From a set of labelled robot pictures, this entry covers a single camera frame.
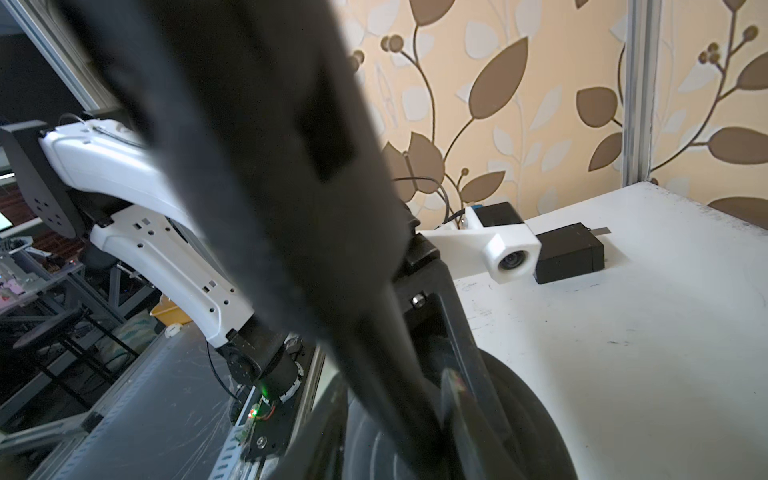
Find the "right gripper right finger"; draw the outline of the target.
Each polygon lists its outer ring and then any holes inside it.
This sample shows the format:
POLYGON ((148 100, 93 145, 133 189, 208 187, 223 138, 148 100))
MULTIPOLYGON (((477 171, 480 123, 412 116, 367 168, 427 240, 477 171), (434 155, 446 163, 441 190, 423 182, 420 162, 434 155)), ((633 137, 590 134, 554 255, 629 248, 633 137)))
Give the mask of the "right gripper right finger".
POLYGON ((440 382, 440 421, 452 479, 503 479, 509 457, 459 373, 440 382))

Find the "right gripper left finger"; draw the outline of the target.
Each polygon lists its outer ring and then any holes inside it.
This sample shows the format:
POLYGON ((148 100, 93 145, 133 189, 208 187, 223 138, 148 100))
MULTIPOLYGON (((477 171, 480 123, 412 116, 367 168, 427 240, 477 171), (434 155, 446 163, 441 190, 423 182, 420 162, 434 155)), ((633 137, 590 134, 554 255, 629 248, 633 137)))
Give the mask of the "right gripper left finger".
POLYGON ((337 374, 269 478, 341 479, 348 405, 348 386, 337 374))

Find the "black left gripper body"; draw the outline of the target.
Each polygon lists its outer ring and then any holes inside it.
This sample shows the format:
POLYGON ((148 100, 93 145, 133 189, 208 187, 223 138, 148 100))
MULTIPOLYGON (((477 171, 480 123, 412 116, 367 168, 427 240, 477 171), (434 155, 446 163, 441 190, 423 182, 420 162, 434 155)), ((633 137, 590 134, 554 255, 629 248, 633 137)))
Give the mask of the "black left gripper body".
POLYGON ((408 330, 416 336, 447 336, 456 314, 456 290, 437 247, 421 233, 408 246, 394 289, 408 330))

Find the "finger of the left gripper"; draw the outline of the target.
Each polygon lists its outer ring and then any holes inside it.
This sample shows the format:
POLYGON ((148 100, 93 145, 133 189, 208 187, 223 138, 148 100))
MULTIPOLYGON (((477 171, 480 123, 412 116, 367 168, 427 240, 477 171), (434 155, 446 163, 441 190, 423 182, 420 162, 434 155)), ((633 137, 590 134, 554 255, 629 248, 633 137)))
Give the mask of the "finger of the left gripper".
POLYGON ((457 291, 456 314, 449 320, 448 328, 448 335, 443 337, 448 339, 455 363, 471 393, 501 442, 512 444, 513 425, 507 413, 513 406, 513 396, 509 390, 511 383, 506 378, 508 369, 496 359, 486 364, 490 356, 477 347, 457 291))

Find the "black round stand base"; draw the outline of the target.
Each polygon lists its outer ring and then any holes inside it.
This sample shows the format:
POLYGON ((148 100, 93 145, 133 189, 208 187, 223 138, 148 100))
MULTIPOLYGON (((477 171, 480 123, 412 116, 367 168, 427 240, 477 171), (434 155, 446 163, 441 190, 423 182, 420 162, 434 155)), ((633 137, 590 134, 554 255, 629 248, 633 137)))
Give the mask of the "black round stand base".
MULTIPOLYGON (((510 455, 527 479, 576 479, 567 446, 548 411, 528 385, 486 351, 485 366, 512 429, 510 455)), ((344 479, 412 479, 393 443, 360 402, 349 400, 344 446, 344 479)))

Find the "black microphone stand pole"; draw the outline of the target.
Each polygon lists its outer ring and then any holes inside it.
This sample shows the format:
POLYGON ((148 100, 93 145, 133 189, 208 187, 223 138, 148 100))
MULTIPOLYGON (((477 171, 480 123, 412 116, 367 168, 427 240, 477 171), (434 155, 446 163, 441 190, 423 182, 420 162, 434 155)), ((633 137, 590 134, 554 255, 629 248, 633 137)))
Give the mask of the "black microphone stand pole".
POLYGON ((392 281, 409 241, 325 1, 61 1, 217 259, 325 347, 421 479, 441 427, 392 281))

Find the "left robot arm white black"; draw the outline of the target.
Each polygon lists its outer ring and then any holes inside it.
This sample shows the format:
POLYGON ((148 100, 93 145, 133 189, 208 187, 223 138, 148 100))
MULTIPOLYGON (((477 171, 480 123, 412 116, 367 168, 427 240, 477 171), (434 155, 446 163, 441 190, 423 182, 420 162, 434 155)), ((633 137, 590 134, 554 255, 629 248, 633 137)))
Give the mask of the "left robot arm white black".
MULTIPOLYGON (((50 128, 41 121, 5 125, 1 144, 27 204, 54 231, 89 242, 83 259, 102 268, 121 261, 134 267, 190 317, 226 360, 232 378, 261 392, 251 417, 258 435, 298 414, 307 388, 300 359, 281 335, 258 322, 245 296, 189 245, 191 221, 156 168, 145 146, 122 123, 91 119, 50 128)), ((489 272, 507 282, 527 268, 529 255, 510 247, 519 219, 507 204, 491 207, 505 222, 494 226, 478 214, 470 228, 413 233, 396 275, 406 317, 416 325, 433 303, 445 325, 459 369, 473 380, 479 404, 508 437, 510 424, 490 376, 477 367, 477 348, 463 332, 466 322, 450 274, 489 272)))

